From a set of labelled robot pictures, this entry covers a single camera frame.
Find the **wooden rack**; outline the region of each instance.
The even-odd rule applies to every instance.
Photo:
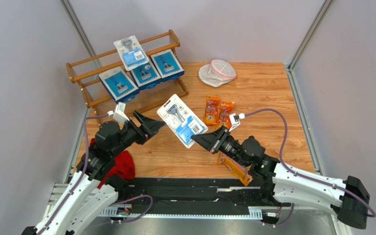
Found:
[[[173,30],[145,40],[139,41],[147,56],[171,49],[178,58],[175,48],[180,46],[178,37]],[[75,63],[66,63],[69,79],[77,83],[84,97],[85,105],[92,108],[95,114],[102,115],[114,109],[115,102],[100,83],[97,75],[107,70],[122,67],[117,50],[111,50]],[[177,94],[179,97],[188,94],[188,89],[180,78],[158,84],[150,90],[143,90],[136,98],[126,104],[126,114],[130,117],[134,110],[145,112],[165,103],[169,97]]]

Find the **red cloth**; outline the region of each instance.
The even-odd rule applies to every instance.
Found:
[[[111,170],[107,173],[107,175],[98,185],[98,188],[101,188],[103,184],[105,183],[105,180],[112,175],[118,175],[125,180],[132,180],[135,178],[136,176],[135,164],[133,162],[132,156],[130,155],[128,151],[123,151],[120,154],[118,154],[114,158],[114,161],[116,162],[116,165],[113,168],[111,168]]]

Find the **orange package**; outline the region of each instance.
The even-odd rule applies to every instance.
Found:
[[[220,128],[222,125],[224,125],[227,129],[230,129],[232,123],[230,122],[229,115],[233,112],[233,109],[235,109],[234,102],[221,102],[220,116],[218,118],[217,126],[215,127],[216,130]]]
[[[216,125],[218,119],[218,105],[220,104],[220,97],[207,96],[206,112],[204,114],[204,123],[209,125]]]

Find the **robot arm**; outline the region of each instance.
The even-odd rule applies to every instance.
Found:
[[[239,126],[239,119],[244,117],[244,114],[231,115],[233,127],[230,131]],[[265,154],[265,148],[253,136],[240,144],[230,131],[222,126],[212,133],[191,138],[212,154],[221,151],[240,165],[250,166],[249,174],[264,181],[259,190],[262,198],[317,208],[337,215],[341,222],[359,229],[366,228],[367,217],[375,216],[368,214],[368,209],[373,212],[369,207],[370,196],[359,179],[349,176],[344,181],[292,167],[282,160],[283,144],[278,160]]]
[[[27,227],[22,235],[80,234],[111,203],[117,199],[127,199],[127,182],[115,176],[110,177],[98,193],[83,205],[88,195],[115,165],[115,156],[133,143],[146,143],[165,125],[165,122],[150,119],[137,111],[133,112],[133,115],[141,124],[140,127],[116,108],[114,118],[122,123],[123,127],[120,129],[114,121],[100,126],[95,142],[89,147],[88,158],[85,154],[82,156],[77,166],[78,171],[67,190],[51,212],[35,227]]]

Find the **wooden table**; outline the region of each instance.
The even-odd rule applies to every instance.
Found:
[[[314,172],[311,157],[298,117],[292,91],[282,63],[232,63],[237,78],[219,88],[204,84],[198,77],[198,70],[206,63],[182,63],[185,69],[183,82],[189,95],[182,97],[199,117],[203,117],[207,95],[218,95],[222,101],[234,101],[236,113],[250,113],[261,108],[279,110],[288,122],[288,138],[283,158],[295,167]],[[160,119],[152,109],[145,116]],[[95,120],[87,124],[88,134],[93,138],[98,131]],[[233,137],[242,142],[249,136],[266,148],[266,154],[279,157],[279,148],[283,139],[284,127],[281,118],[273,112],[262,112],[241,121],[241,125],[232,132]],[[212,155],[195,144],[185,148],[168,127],[149,140],[145,145],[132,145],[127,149],[133,156],[137,177],[216,177],[235,178],[223,165],[217,165],[217,154]],[[82,142],[79,162],[85,153]]]

